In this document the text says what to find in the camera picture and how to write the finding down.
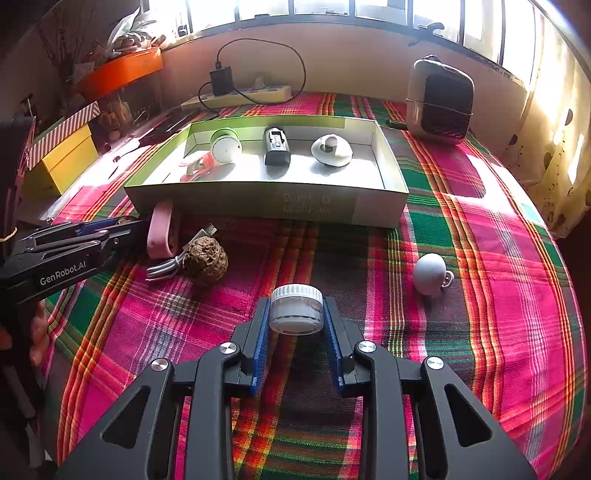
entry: walnut shell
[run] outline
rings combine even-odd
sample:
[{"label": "walnut shell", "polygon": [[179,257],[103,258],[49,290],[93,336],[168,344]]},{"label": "walnut shell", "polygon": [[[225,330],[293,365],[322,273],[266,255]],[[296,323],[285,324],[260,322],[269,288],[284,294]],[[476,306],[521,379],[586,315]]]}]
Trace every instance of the walnut shell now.
[{"label": "walnut shell", "polygon": [[137,218],[132,215],[123,215],[123,217],[120,217],[119,220],[117,220],[117,225],[123,225],[124,223],[128,222],[135,222],[136,220]]},{"label": "walnut shell", "polygon": [[183,270],[197,285],[207,287],[224,276],[228,256],[214,238],[203,236],[191,242],[183,258]]}]

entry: space heater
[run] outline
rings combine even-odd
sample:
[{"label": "space heater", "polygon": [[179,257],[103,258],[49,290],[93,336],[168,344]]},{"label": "space heater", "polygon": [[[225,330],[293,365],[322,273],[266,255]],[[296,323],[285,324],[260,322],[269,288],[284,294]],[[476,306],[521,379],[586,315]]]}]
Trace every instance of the space heater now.
[{"label": "space heater", "polygon": [[468,133],[474,82],[464,72],[430,55],[417,60],[410,73],[407,126],[416,137],[448,144]]}]

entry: striped gift box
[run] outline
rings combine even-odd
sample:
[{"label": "striped gift box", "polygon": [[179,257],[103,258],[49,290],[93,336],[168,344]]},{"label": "striped gift box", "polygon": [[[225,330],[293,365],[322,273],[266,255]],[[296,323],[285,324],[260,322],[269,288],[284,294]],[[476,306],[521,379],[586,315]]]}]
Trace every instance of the striped gift box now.
[{"label": "striped gift box", "polygon": [[87,124],[100,114],[99,104],[93,102],[78,110],[74,115],[62,120],[39,135],[29,153],[29,170],[32,170],[43,157],[56,148],[82,125]]}]

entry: pink object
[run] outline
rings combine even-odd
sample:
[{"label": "pink object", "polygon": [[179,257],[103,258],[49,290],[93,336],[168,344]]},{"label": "pink object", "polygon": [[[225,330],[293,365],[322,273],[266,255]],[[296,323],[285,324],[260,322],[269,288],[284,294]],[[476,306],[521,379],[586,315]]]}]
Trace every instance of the pink object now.
[{"label": "pink object", "polygon": [[186,165],[180,162],[179,165],[181,167],[187,167],[187,173],[180,179],[181,183],[186,183],[195,180],[201,175],[209,174],[215,166],[215,160],[213,159],[212,153],[207,152],[196,161],[189,162]]},{"label": "pink object", "polygon": [[178,227],[178,218],[173,216],[172,201],[165,200],[154,207],[147,242],[150,258],[172,258],[177,254]]}]

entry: white ball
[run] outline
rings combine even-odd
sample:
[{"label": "white ball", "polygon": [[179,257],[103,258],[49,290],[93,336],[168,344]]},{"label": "white ball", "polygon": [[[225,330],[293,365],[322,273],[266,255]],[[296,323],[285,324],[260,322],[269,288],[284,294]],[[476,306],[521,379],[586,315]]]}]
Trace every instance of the white ball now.
[{"label": "white ball", "polygon": [[420,293],[437,295],[445,280],[445,261],[440,255],[427,254],[418,259],[413,269],[413,283]]}]

